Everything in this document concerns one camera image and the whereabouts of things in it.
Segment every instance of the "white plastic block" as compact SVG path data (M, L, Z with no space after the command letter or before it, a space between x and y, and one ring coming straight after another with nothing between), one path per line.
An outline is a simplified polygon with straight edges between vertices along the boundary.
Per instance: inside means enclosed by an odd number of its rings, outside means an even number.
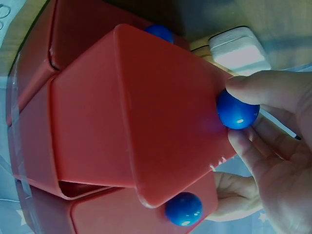
M249 76L271 65L260 42L247 27L239 27L212 37L210 51L215 62L236 72Z

